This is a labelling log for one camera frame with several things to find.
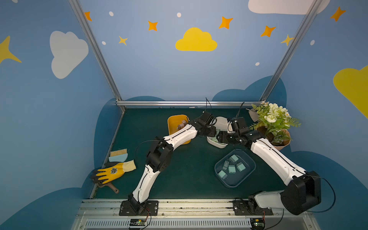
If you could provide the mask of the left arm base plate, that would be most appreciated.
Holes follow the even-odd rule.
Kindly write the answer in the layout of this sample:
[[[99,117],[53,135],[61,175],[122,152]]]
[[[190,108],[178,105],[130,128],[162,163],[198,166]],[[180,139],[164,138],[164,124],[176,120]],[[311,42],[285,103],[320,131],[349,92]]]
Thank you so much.
[[[128,200],[125,200],[120,205],[119,216],[144,216],[158,215],[159,201],[148,200],[142,204],[135,204]]]

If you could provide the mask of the yellow storage box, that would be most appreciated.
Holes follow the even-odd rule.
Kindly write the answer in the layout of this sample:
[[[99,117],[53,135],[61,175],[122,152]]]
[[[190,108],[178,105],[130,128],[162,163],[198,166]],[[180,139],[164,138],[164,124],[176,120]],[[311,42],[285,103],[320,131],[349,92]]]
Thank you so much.
[[[189,133],[189,130],[187,129],[184,129],[183,131],[177,129],[177,126],[182,122],[182,120],[186,120],[187,122],[189,122],[189,118],[186,115],[175,115],[168,118],[167,123],[169,135],[172,135],[176,132],[179,132],[179,135]]]

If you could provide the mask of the white storage box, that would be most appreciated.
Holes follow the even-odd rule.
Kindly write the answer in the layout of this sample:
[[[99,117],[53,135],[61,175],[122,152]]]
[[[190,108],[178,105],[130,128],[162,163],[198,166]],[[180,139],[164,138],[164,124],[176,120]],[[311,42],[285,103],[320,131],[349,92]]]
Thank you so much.
[[[227,132],[227,133],[231,133],[232,132],[232,127],[228,121],[227,118],[225,117],[216,117],[217,121],[214,125],[214,127],[216,128],[216,135],[215,137],[217,138],[217,135],[221,132],[221,131],[224,131],[224,132]],[[216,142],[213,142],[211,140],[211,138],[213,137],[207,137],[207,142],[214,146],[214,147],[217,147],[219,149],[223,149],[225,148],[228,144],[227,143],[222,143],[222,142],[219,142],[216,143]]]

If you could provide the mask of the potted artificial plant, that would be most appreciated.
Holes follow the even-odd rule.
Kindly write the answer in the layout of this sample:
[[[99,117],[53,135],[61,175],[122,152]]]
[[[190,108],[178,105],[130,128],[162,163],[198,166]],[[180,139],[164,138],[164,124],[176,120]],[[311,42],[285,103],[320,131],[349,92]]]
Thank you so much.
[[[297,118],[292,117],[288,110],[276,103],[263,101],[260,105],[252,105],[257,121],[250,125],[250,130],[263,134],[273,146],[286,146],[291,137],[288,129],[301,126]]]

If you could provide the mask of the yellow work glove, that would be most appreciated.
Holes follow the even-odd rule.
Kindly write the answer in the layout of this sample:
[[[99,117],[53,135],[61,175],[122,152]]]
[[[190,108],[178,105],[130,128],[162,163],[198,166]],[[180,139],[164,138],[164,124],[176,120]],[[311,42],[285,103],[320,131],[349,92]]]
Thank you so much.
[[[120,177],[125,173],[136,170],[134,160],[120,163],[109,162],[105,164],[105,168],[98,169],[92,172],[90,178],[95,184],[108,184]]]

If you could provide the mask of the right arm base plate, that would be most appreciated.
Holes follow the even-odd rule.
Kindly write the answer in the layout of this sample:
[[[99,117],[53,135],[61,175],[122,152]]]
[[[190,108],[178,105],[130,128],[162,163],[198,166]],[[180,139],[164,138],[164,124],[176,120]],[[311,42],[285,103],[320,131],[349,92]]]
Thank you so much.
[[[260,208],[255,201],[234,199],[233,210],[236,216],[273,216],[272,209]]]

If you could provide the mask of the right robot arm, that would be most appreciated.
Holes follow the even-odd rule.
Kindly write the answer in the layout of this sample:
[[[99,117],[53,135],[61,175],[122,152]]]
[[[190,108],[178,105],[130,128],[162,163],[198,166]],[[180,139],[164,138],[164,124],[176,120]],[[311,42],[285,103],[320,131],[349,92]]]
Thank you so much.
[[[217,140],[248,147],[273,169],[286,186],[284,190],[263,191],[249,196],[249,207],[286,209],[293,215],[299,215],[321,203],[321,178],[316,172],[308,172],[296,165],[277,150],[264,134],[250,130],[244,118],[233,119],[228,125],[232,129],[220,131]]]

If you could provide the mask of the clear blue storage box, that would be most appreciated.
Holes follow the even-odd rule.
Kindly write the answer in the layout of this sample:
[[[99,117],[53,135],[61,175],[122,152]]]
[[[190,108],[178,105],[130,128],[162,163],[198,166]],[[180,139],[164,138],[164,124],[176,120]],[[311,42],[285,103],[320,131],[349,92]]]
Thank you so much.
[[[255,161],[241,149],[232,150],[214,166],[216,177],[227,188],[238,187],[255,169]]]

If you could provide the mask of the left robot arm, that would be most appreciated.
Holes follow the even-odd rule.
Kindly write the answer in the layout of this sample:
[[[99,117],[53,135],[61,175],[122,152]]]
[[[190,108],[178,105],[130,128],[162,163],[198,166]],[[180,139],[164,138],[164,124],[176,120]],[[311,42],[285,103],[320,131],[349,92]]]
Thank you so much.
[[[135,212],[142,212],[146,208],[150,190],[158,175],[170,164],[173,152],[182,144],[196,136],[216,136],[215,124],[217,119],[206,111],[194,120],[190,120],[175,133],[156,137],[147,154],[143,175],[135,188],[129,194],[128,203]]]

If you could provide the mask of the aluminium frame rail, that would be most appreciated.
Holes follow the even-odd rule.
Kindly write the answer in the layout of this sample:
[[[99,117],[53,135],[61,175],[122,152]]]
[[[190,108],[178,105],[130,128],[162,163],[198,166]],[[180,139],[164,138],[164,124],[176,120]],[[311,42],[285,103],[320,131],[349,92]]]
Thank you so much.
[[[252,104],[260,104],[260,101],[116,101],[118,106],[186,106],[186,107],[193,107],[193,106],[250,106]]]

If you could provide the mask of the blue plug pile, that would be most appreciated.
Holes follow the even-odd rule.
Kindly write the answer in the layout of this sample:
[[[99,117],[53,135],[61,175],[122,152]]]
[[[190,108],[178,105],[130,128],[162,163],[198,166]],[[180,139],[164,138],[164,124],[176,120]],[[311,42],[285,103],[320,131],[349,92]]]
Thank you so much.
[[[223,165],[223,170],[227,170],[229,167],[229,164],[230,164],[229,161],[225,161]]]
[[[218,173],[218,176],[219,176],[219,178],[220,178],[220,179],[222,179],[222,180],[225,180],[225,179],[227,179],[227,177],[228,177],[228,175],[227,175],[223,170],[221,170],[221,171]]]

